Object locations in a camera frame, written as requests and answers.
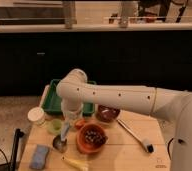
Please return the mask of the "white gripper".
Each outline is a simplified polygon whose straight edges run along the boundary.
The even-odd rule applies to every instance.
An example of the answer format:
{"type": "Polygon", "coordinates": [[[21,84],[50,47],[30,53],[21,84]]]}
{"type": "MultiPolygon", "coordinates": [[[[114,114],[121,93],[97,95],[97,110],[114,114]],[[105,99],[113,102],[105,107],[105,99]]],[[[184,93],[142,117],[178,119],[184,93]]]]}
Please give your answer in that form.
{"type": "Polygon", "coordinates": [[[78,119],[82,118],[83,104],[63,100],[61,102],[61,110],[67,122],[63,123],[60,138],[65,141],[70,130],[70,124],[74,124],[78,119]]]}

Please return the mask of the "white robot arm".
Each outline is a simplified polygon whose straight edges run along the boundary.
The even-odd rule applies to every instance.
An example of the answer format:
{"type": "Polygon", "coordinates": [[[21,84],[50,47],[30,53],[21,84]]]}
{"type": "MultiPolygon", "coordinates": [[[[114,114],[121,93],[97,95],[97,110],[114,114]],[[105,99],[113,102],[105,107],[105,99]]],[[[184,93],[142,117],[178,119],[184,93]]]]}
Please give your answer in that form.
{"type": "Polygon", "coordinates": [[[57,95],[64,112],[94,103],[175,123],[170,171],[192,171],[192,92],[148,86],[94,85],[81,69],[59,81],[57,95]]]}

